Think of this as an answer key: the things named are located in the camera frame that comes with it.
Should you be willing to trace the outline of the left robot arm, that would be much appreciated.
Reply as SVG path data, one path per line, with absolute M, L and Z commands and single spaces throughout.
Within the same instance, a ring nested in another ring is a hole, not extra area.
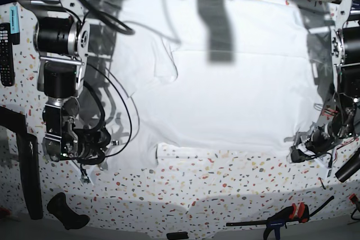
M 323 125 L 301 135 L 290 151 L 290 162 L 322 161 L 348 138 L 359 138 L 359 1 L 341 0 L 331 15 L 330 103 L 335 111 Z

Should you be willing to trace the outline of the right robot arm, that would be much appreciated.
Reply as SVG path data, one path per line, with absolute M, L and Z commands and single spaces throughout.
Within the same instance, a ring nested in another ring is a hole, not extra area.
M 33 44 L 39 53 L 37 88 L 48 100 L 43 109 L 46 131 L 43 150 L 51 161 L 71 161 L 84 184 L 94 182 L 93 167 L 105 159 L 110 135 L 105 130 L 104 110 L 94 127 L 76 127 L 83 90 L 96 92 L 84 79 L 88 60 L 92 13 L 99 21 L 109 20 L 90 0 L 17 0 L 37 18 Z

